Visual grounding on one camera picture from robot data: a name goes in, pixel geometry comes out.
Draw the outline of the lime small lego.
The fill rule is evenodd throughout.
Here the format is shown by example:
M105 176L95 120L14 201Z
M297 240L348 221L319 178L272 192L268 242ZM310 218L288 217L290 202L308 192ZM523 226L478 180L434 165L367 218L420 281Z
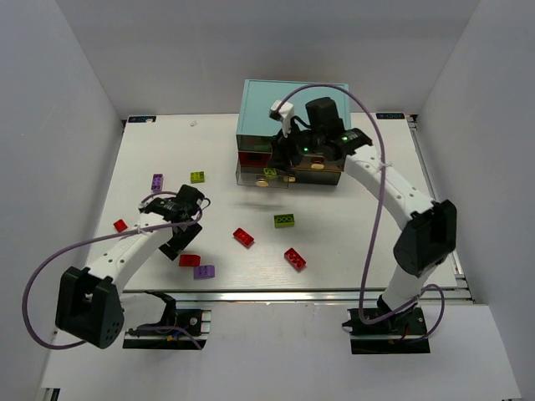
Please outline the lime small lego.
M272 180L278 176L278 173L274 168L264 168L263 173L267 180Z

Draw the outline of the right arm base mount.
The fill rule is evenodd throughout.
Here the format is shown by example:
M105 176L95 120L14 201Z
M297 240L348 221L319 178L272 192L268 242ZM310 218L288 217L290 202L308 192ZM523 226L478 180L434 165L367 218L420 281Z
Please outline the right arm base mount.
M375 325L359 319L359 309L348 310L349 319L342 328L349 334L353 355L428 354L427 326L420 307L412 307Z

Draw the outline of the lime lego near left arm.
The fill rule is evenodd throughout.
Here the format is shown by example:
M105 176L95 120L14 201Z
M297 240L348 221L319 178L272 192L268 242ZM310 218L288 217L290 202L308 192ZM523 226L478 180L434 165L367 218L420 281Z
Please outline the lime lego near left arm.
M204 183L205 180L206 180L206 176L203 171L193 171L190 173L190 182L192 184Z

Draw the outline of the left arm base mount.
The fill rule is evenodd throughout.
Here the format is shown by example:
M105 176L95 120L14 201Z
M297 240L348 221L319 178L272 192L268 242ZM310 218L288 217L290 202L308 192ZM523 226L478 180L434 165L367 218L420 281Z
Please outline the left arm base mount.
M211 310L179 303L165 292L121 298L125 312L124 349L200 351L211 329Z

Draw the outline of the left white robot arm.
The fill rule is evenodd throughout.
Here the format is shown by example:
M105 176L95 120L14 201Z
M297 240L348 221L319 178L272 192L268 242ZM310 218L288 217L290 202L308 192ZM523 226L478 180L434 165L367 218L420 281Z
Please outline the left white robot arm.
M98 348L110 346L125 322L120 295L126 284L157 251L172 261L179 256L202 230L205 200L190 185L143 200L135 229L88 266L61 276L56 327Z

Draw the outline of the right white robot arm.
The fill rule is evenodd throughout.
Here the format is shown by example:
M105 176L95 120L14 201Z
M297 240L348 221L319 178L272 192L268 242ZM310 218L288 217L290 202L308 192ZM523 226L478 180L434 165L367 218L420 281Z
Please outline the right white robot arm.
M281 125L273 138L273 157L279 169L299 161L307 153L320 154L341 165L378 201L369 248L375 247L381 215L388 211L400 236L394 246L396 268L377 301L378 317L362 316L371 325L413 308L425 292L430 276L456 248L456 207L417 190L385 158L385 144L375 144L362 130L348 129L338 116L335 102L323 97L310 102L321 118L301 130L289 102L276 100L269 116Z

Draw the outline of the transparent drawer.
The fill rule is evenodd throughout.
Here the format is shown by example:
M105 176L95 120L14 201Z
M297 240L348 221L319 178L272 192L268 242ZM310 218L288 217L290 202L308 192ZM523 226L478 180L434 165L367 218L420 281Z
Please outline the transparent drawer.
M246 166L237 163L236 168L236 182L238 185L242 186L255 186L259 188L278 188L286 189L288 188L289 182L288 177L283 175L277 170L278 176L272 180L267 180L263 169L270 167L260 167L260 166Z

